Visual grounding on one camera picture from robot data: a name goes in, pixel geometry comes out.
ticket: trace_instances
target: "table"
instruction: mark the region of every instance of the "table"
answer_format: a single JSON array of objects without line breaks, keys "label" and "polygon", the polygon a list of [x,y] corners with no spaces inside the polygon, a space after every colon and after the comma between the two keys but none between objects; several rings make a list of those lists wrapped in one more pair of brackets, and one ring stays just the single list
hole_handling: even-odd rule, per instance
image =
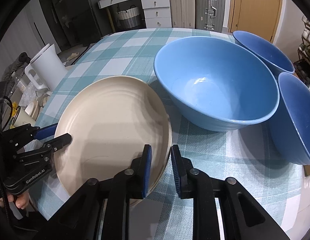
[{"label": "table", "polygon": [[[281,158],[267,123],[228,132],[199,128],[179,113],[157,81],[153,70],[156,53],[166,43],[187,36],[211,36],[234,42],[226,34],[194,29],[141,29],[112,34],[95,44],[68,72],[36,125],[44,127],[58,122],[74,96],[101,78],[112,75],[140,78],[162,99],[171,119],[173,143],[178,143],[182,156],[211,177],[238,179],[282,229],[289,230],[299,208],[302,166]],[[69,198],[55,171],[31,187],[30,195],[47,219]],[[131,239],[191,239],[192,212],[192,200],[177,197],[169,160],[154,191],[131,211]]]}]

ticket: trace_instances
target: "gray suitcase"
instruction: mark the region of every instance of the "gray suitcase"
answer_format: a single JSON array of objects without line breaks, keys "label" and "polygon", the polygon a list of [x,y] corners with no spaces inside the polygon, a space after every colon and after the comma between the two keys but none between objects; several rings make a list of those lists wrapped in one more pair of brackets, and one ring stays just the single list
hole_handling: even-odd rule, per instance
[{"label": "gray suitcase", "polygon": [[224,13],[225,0],[196,0],[196,29],[221,33]]}]

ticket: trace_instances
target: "blue bowl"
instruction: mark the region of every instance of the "blue bowl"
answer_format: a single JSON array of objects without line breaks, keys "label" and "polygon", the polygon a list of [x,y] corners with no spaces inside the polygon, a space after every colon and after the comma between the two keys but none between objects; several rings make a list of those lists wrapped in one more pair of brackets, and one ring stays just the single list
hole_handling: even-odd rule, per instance
[{"label": "blue bowl", "polygon": [[154,70],[183,116],[212,131],[269,119],[279,103],[276,80],[247,49],[211,37],[187,37],[162,47]]},{"label": "blue bowl", "polygon": [[269,120],[277,150],[291,163],[310,164],[310,91],[295,76],[278,76],[280,104]]},{"label": "blue bowl", "polygon": [[244,31],[233,32],[235,43],[258,56],[277,79],[281,72],[294,73],[294,66],[289,58],[267,40],[253,33]]}]

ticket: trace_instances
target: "wooden door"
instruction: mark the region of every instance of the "wooden door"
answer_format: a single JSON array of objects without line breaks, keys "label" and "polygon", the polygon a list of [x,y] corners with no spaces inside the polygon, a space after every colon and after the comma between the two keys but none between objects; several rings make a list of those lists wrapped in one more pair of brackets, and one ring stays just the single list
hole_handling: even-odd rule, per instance
[{"label": "wooden door", "polygon": [[247,31],[273,41],[281,7],[282,0],[235,0],[231,32]]}]

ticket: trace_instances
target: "bowl rim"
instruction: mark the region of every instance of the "bowl rim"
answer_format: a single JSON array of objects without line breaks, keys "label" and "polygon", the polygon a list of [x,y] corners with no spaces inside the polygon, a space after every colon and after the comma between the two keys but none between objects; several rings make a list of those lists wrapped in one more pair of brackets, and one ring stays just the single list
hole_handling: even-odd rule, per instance
[{"label": "bowl rim", "polygon": [[[165,49],[165,47],[168,45],[168,44],[172,44],[172,43],[175,43],[177,41],[180,41],[180,40],[184,40],[184,39],[193,39],[193,38],[206,38],[206,39],[215,39],[215,40],[219,40],[219,41],[222,41],[222,42],[229,42],[230,44],[234,45],[234,46],[237,46],[239,49],[243,49],[243,50],[246,50],[248,53],[252,54],[257,60],[259,60],[262,65],[264,65],[264,67],[267,69],[267,71],[269,72],[269,74],[271,75],[271,78],[273,78],[273,81],[276,85],[276,92],[277,92],[277,100],[276,100],[276,105],[274,106],[274,108],[272,109],[272,111],[270,111],[267,115],[265,115],[264,117],[261,117],[261,118],[258,118],[258,119],[252,119],[252,120],[236,120],[236,119],[230,119],[230,118],[225,118],[225,117],[220,117],[220,116],[217,116],[217,115],[214,115],[214,114],[209,114],[201,109],[199,109],[198,107],[188,103],[187,101],[185,101],[184,99],[182,99],[180,96],[176,95],[175,93],[171,92],[170,89],[168,88],[167,85],[164,84],[164,82],[162,81],[162,79],[159,77],[158,75],[158,72],[156,70],[156,61],[158,59],[158,55],[159,53]],[[187,105],[189,108],[199,112],[200,114],[203,114],[203,115],[206,115],[206,116],[209,116],[211,118],[214,118],[214,119],[217,119],[219,121],[223,121],[223,122],[226,122],[226,123],[240,123],[240,124],[243,124],[243,125],[251,125],[251,124],[257,124],[257,123],[261,123],[261,122],[264,122],[268,119],[270,119],[273,114],[276,112],[277,108],[278,108],[278,105],[279,105],[279,102],[280,102],[280,92],[279,92],[279,88],[278,88],[278,85],[277,85],[277,82],[276,82],[276,79],[273,75],[273,73],[270,71],[270,69],[266,66],[266,64],[261,60],[259,59],[254,53],[252,53],[251,51],[249,51],[248,49],[238,45],[238,44],[235,44],[231,41],[226,41],[224,39],[221,39],[221,38],[215,38],[215,37],[208,37],[208,36],[189,36],[189,37],[183,37],[183,38],[180,38],[180,39],[177,39],[177,40],[174,40],[174,41],[171,41],[170,43],[167,43],[166,45],[164,45],[156,54],[155,56],[155,59],[154,59],[154,72],[155,72],[155,75],[156,75],[156,78],[159,80],[159,82],[161,83],[161,85],[165,88],[166,91],[168,91],[168,93],[172,94],[176,99],[178,99],[180,102],[182,102],[183,104]]]},{"label": "bowl rim", "polygon": [[283,76],[286,76],[286,75],[290,75],[290,76],[292,76],[293,78],[296,78],[296,80],[297,80],[298,83],[302,83],[303,86],[301,86],[301,88],[303,87],[302,89],[304,89],[305,91],[307,90],[307,91],[308,91],[307,93],[309,93],[309,95],[310,95],[310,90],[308,90],[308,87],[307,87],[299,78],[297,78],[296,76],[294,76],[294,75],[292,75],[292,74],[282,72],[282,73],[280,73],[279,76],[278,76],[278,80],[277,80],[277,82],[278,82],[278,87],[279,87],[280,94],[281,94],[281,97],[282,97],[282,99],[283,99],[283,103],[284,103],[284,105],[285,105],[286,111],[287,111],[287,113],[289,114],[289,117],[290,117],[290,119],[291,119],[291,122],[293,123],[293,126],[294,126],[294,128],[295,128],[294,130],[296,131],[297,136],[299,137],[299,139],[300,139],[300,141],[301,141],[301,143],[302,143],[302,146],[303,146],[303,148],[304,148],[304,150],[305,150],[307,156],[308,156],[309,159],[310,159],[310,153],[308,152],[308,149],[306,148],[306,146],[305,146],[305,144],[304,144],[304,142],[303,142],[303,139],[302,139],[302,137],[301,137],[301,135],[300,135],[300,133],[299,133],[299,131],[298,131],[296,125],[295,125],[295,121],[294,121],[293,118],[292,118],[291,112],[289,111],[289,108],[288,108],[288,106],[287,106],[287,104],[286,104],[285,98],[284,98],[283,93],[282,93],[282,90],[281,90],[280,79],[282,79],[282,77],[283,77]]},{"label": "bowl rim", "polygon": [[294,66],[293,66],[292,62],[290,61],[290,59],[289,59],[278,47],[276,47],[274,44],[272,44],[272,43],[270,43],[269,41],[265,40],[265,41],[267,41],[269,44],[271,44],[273,47],[275,47],[275,49],[276,49],[277,51],[279,51],[280,53],[282,53],[282,54],[284,55],[284,57],[287,59],[287,61],[291,63],[291,66],[292,66],[292,68],[293,68],[292,71],[289,71],[289,70],[286,70],[286,69],[284,69],[284,68],[281,68],[280,66],[274,64],[273,62],[271,62],[271,61],[269,61],[268,59],[264,58],[264,57],[261,56],[260,54],[257,54],[256,52],[254,52],[252,49],[250,49],[249,47],[247,47],[245,44],[243,44],[241,41],[239,41],[239,40],[235,37],[236,33],[249,33],[250,35],[256,36],[256,37],[258,37],[259,39],[265,40],[264,38],[262,38],[262,37],[260,37],[260,36],[258,36],[258,35],[256,35],[256,34],[254,34],[254,33],[246,32],[246,31],[234,31],[234,32],[233,32],[233,37],[234,37],[234,39],[236,39],[239,43],[241,43],[246,49],[248,49],[248,50],[249,50],[250,52],[252,52],[253,54],[258,55],[258,56],[261,57],[263,60],[267,61],[269,64],[273,65],[273,66],[276,67],[276,68],[279,68],[282,72],[286,72],[286,73],[290,73],[290,74],[293,74],[293,73],[295,72]]}]

